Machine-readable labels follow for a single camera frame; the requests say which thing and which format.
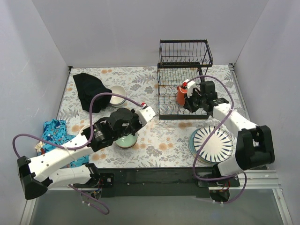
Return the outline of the orange ceramic mug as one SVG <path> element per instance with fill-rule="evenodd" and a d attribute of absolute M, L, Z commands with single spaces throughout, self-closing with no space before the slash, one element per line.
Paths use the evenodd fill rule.
<path fill-rule="evenodd" d="M 180 106 L 183 106 L 185 104 L 184 95 L 187 93 L 187 90 L 184 89 L 182 86 L 177 87 L 177 96 L 176 96 L 176 102 Z"/>

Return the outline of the black wire dish rack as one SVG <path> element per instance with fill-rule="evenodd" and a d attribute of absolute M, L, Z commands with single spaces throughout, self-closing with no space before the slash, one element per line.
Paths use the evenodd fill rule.
<path fill-rule="evenodd" d="M 177 101 L 177 88 L 185 80 L 205 75 L 213 65 L 206 39 L 160 40 L 157 63 L 158 116 L 161 120 L 206 120 L 202 109 L 191 113 Z"/>

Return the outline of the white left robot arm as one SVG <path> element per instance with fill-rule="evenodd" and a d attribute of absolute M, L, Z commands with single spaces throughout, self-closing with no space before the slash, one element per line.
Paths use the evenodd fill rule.
<path fill-rule="evenodd" d="M 152 108 L 129 110 L 119 108 L 109 117 L 99 119 L 93 125 L 63 145 L 37 156 L 17 159 L 18 175 L 25 199 L 32 200 L 45 194 L 48 189 L 66 184 L 87 184 L 96 187 L 101 176 L 94 165 L 65 168 L 72 161 L 91 155 L 111 146 L 116 140 L 134 135 L 149 122 L 155 113 Z"/>

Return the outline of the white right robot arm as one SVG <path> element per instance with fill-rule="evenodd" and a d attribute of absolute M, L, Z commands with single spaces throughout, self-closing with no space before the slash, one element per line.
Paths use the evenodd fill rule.
<path fill-rule="evenodd" d="M 268 126 L 252 123 L 233 109 L 233 101 L 219 98 L 213 81 L 199 87 L 185 80 L 184 108 L 191 113 L 203 109 L 219 120 L 217 126 L 205 126 L 193 132 L 189 139 L 195 158 L 213 164 L 212 180 L 223 186 L 233 175 L 275 161 L 271 130 Z"/>

